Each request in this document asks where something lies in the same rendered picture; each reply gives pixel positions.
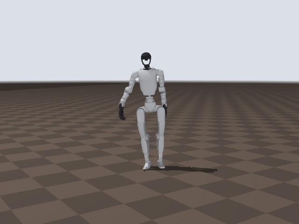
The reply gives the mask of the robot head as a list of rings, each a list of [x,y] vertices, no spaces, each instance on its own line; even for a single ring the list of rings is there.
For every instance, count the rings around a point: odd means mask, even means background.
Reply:
[[[143,59],[145,61],[147,61],[148,59],[150,59],[149,64],[144,64],[143,61],[142,61]],[[148,52],[143,53],[141,55],[141,61],[142,61],[143,65],[144,65],[144,67],[145,67],[145,69],[143,69],[143,70],[150,70],[151,69],[151,68],[149,68],[150,67],[150,62],[151,62],[151,55],[150,55],[150,53],[148,53]]]

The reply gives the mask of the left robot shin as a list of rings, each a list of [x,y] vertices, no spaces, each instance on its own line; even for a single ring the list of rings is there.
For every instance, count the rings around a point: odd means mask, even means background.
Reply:
[[[162,161],[163,151],[164,151],[164,137],[160,136],[157,140],[157,150],[158,150],[158,162]]]

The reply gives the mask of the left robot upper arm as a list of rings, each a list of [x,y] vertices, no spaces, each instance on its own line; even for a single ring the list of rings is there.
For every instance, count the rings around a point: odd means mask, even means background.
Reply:
[[[157,75],[159,76],[159,85],[160,87],[158,88],[159,89],[159,92],[164,92],[164,73],[162,70],[156,70],[157,72]]]

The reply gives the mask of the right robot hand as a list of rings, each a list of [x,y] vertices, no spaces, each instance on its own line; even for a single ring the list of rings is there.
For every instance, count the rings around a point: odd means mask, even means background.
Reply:
[[[122,107],[122,104],[119,103],[119,117],[120,117],[120,119],[125,120],[126,118],[124,118],[124,115],[123,115],[124,114],[123,108],[124,107]]]

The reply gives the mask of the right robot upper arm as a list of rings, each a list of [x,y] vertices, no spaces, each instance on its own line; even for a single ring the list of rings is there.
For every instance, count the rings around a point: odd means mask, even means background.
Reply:
[[[130,81],[129,81],[129,87],[125,88],[125,92],[127,92],[127,93],[131,93],[132,92],[133,87],[135,85],[135,81],[136,81],[135,79],[136,78],[138,78],[138,71],[132,73]]]

